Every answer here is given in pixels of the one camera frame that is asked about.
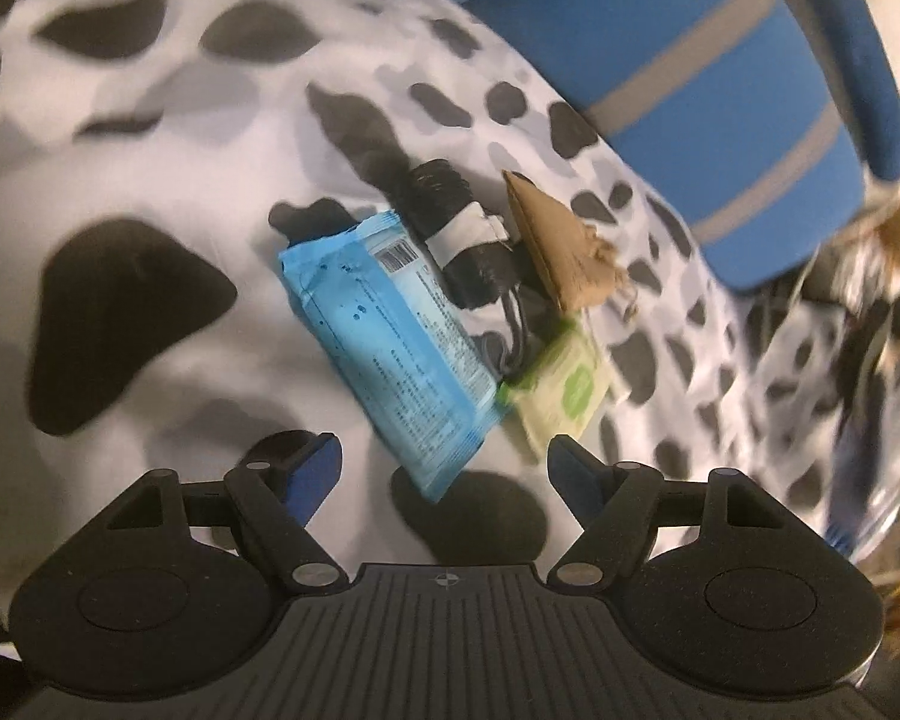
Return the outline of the green wet wipes pack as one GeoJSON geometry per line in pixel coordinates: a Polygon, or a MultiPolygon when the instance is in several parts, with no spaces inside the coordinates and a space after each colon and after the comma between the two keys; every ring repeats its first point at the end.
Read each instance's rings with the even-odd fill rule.
{"type": "Polygon", "coordinates": [[[616,382],[616,369],[578,320],[557,337],[514,382],[499,390],[500,405],[517,415],[533,455],[543,461],[556,436],[580,439],[616,382]]]}

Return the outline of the tan drawstring pouch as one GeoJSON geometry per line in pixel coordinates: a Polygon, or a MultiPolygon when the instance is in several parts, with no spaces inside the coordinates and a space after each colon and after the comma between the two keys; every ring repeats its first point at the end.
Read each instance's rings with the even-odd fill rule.
{"type": "Polygon", "coordinates": [[[616,247],[525,177],[512,171],[502,177],[521,242],[559,312],[575,316],[616,301],[622,315],[632,317],[637,293],[616,247]]]}

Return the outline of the clutter pile of bags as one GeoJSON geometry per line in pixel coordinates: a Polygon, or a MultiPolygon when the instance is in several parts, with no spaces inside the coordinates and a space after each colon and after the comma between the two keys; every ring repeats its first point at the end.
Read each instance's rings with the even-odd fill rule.
{"type": "Polygon", "coordinates": [[[824,538],[859,562],[900,512],[900,188],[818,249],[802,294],[848,312],[831,364],[839,422],[824,538]]]}

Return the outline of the blue wet wipes pack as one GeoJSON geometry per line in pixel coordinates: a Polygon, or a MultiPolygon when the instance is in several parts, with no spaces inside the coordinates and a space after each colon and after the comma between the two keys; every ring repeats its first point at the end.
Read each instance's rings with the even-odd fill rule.
{"type": "Polygon", "coordinates": [[[499,421],[497,380],[397,213],[291,245],[279,266],[388,450],[441,500],[499,421]]]}

